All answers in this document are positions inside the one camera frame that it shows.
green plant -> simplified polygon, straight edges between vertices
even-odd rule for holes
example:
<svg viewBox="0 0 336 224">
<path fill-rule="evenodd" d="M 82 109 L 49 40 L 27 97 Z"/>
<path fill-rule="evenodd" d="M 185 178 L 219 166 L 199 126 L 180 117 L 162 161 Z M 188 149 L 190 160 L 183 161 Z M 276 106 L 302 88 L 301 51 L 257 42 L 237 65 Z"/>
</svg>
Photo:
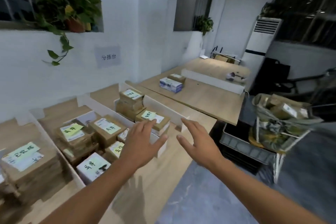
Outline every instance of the green plant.
<svg viewBox="0 0 336 224">
<path fill-rule="evenodd" d="M 83 23 L 95 23 L 95 19 L 102 15 L 97 7 L 100 2 L 100 0 L 35 0 L 37 25 L 59 35 L 62 44 L 64 55 L 59 56 L 54 51 L 48 50 L 49 56 L 55 60 L 48 63 L 58 66 L 60 61 L 73 49 L 64 32 L 68 29 L 66 22 L 75 20 L 82 25 Z"/>
<path fill-rule="evenodd" d="M 204 15 L 198 16 L 196 18 L 196 30 L 201 31 L 203 36 L 209 31 L 212 30 L 213 27 L 213 20 L 209 17 Z"/>
</svg>

air conditioner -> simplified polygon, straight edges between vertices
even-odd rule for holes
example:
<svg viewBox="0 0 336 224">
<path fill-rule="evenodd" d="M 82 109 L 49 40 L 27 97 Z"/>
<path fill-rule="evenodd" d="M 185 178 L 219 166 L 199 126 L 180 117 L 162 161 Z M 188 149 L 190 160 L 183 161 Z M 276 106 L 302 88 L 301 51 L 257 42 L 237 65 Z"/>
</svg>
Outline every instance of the air conditioner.
<svg viewBox="0 0 336 224">
<path fill-rule="evenodd" d="M 246 50 L 241 59 L 241 65 L 250 69 L 245 89 L 252 87 L 254 80 L 263 64 L 266 52 L 277 34 L 282 20 L 277 18 L 258 18 L 250 35 Z"/>
</svg>

concrete floor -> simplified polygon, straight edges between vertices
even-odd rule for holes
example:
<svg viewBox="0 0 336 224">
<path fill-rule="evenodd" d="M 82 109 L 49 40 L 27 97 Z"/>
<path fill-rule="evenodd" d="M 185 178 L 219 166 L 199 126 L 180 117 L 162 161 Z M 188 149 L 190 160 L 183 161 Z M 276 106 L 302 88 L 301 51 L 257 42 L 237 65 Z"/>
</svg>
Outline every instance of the concrete floor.
<svg viewBox="0 0 336 224">
<path fill-rule="evenodd" d="M 336 140 L 310 133 L 285 158 L 278 184 L 271 167 L 255 176 L 329 223 L 336 223 Z M 156 224 L 257 223 L 214 175 L 192 162 Z"/>
</svg>

